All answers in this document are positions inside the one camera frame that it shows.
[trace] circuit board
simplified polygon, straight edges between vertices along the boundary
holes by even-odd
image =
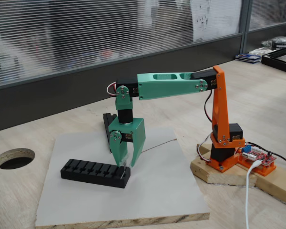
[[[276,160],[275,156],[268,156],[267,153],[264,152],[257,152],[254,150],[250,150],[249,152],[245,153],[242,152],[242,156],[251,161],[261,160],[262,165],[269,166],[272,162]]]

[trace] white board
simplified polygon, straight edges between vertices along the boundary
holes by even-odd
[[[61,168],[70,158],[114,164],[105,132],[59,136],[39,202],[36,226],[208,213],[189,162],[174,139],[171,128],[146,130],[145,152],[122,189],[64,180],[60,176]]]
[[[242,0],[191,0],[193,42],[239,33],[241,7]]]

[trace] cable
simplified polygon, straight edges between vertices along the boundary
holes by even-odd
[[[242,147],[239,147],[239,148],[234,152],[234,154],[237,154],[237,152],[239,151],[240,148],[242,148]]]
[[[111,88],[111,87],[112,87],[113,85],[115,85],[115,84],[116,84],[116,82],[113,82],[113,83],[109,84],[108,87],[107,87],[107,89],[106,89],[108,95],[110,95],[110,96],[112,96],[112,97],[116,97],[116,94],[112,94],[112,93],[110,93],[108,90],[109,90],[109,88]]]
[[[281,156],[281,155],[279,155],[279,154],[277,154],[277,153],[274,153],[274,152],[272,152],[272,151],[270,151],[270,150],[266,150],[265,148],[262,148],[261,146],[255,144],[255,143],[253,143],[253,142],[246,142],[246,143],[248,143],[249,145],[255,146],[255,147],[257,147],[257,148],[260,148],[261,150],[264,150],[265,152],[268,153],[268,155],[273,154],[273,155],[276,155],[276,156],[282,158],[284,161],[286,161],[286,158],[284,158],[283,156]]]
[[[246,176],[246,202],[245,202],[245,219],[246,219],[246,229],[249,229],[249,222],[248,222],[248,192],[249,192],[249,174],[252,169],[258,167],[262,164],[262,161],[257,160],[255,161],[251,167],[249,168]]]
[[[211,95],[212,95],[212,90],[211,90],[209,96],[207,97],[207,99],[206,99],[206,101],[205,101],[205,103],[204,103],[204,112],[205,112],[205,115],[206,115],[206,117],[209,119],[210,122],[212,122],[212,119],[208,116],[208,113],[206,112],[205,105],[206,105],[206,102],[208,102],[208,100],[209,100],[209,98],[211,97]]]
[[[208,138],[209,138],[209,136],[211,135],[211,133],[210,133],[210,134],[206,137],[206,139],[197,147],[197,153],[198,153],[198,155],[200,156],[200,159],[202,159],[203,161],[206,161],[206,162],[211,162],[211,160],[204,158],[204,157],[202,156],[202,154],[200,153],[199,148],[200,148],[200,146],[201,146],[203,143],[205,143],[205,142],[208,140]]]

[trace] window blinds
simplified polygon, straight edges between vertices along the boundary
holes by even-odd
[[[286,0],[253,0],[250,30],[286,22]]]
[[[241,0],[0,0],[0,83],[238,33]]]

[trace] table surface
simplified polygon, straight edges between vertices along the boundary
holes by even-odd
[[[225,71],[229,123],[239,123],[247,141],[286,157],[286,73],[260,63],[232,61],[220,66]],[[144,118],[145,128],[172,126],[190,166],[197,157],[196,144],[212,130],[204,114],[208,94],[147,101],[134,98],[133,115]],[[211,99],[207,110],[212,113]],[[0,154],[14,148],[28,148],[36,154],[22,168],[0,169],[0,229],[35,228],[55,138],[64,133],[103,130],[102,114],[115,112],[114,98],[110,98],[0,131]],[[278,159],[276,164],[286,169],[283,160]],[[210,207],[210,219],[148,227],[245,228],[244,187],[211,185],[195,179]],[[286,204],[257,188],[249,189],[249,224],[252,229],[286,229]]]

